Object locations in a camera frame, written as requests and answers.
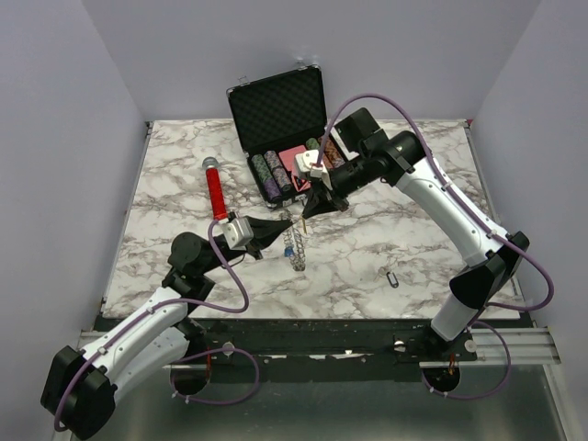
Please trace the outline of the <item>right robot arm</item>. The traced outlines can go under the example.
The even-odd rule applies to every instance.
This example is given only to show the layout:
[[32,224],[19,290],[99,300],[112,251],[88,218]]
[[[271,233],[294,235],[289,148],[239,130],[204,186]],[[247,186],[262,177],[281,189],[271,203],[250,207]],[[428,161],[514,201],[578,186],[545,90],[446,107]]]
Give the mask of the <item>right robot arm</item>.
[[458,335],[515,274],[522,260],[519,253],[527,250],[529,240],[522,232],[511,234],[496,224],[463,192],[452,198],[453,182],[437,162],[427,159],[414,133],[405,130],[389,137],[364,107],[335,128],[345,147],[357,156],[327,169],[317,164],[318,150],[296,155],[295,174],[311,182],[302,217],[345,211],[348,196],[376,180],[397,188],[419,205],[466,264],[450,280],[451,294],[432,319],[432,332],[422,340],[429,357],[444,359],[456,349]]

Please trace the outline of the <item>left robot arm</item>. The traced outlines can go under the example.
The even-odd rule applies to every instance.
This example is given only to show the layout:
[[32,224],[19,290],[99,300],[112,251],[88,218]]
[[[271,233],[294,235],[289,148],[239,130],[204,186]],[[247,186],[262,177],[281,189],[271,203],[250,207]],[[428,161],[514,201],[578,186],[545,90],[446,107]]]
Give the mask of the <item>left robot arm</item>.
[[[89,345],[67,345],[54,356],[40,398],[53,416],[54,430],[86,440],[106,424],[124,393],[152,372],[178,359],[197,361],[204,342],[189,314],[196,308],[247,311],[249,295],[231,260],[247,254],[262,259],[263,250],[292,225],[291,220],[230,215],[225,221],[214,220],[205,238],[193,232],[178,234],[171,243],[169,272],[138,310]],[[218,267],[241,292],[241,306],[208,302],[215,283],[207,274]]]

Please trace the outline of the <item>metal disc with keyrings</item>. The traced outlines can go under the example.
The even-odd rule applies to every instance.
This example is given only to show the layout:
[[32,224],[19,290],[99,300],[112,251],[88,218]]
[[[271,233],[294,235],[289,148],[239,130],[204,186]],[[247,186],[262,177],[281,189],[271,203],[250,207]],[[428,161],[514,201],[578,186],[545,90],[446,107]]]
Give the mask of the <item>metal disc with keyrings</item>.
[[291,247],[294,250],[294,255],[285,257],[289,260],[292,269],[296,272],[302,272],[306,269],[306,255],[304,249],[304,242],[300,230],[295,226],[294,217],[285,210],[280,214],[280,219],[289,219],[293,222],[293,226],[282,233],[284,251]]

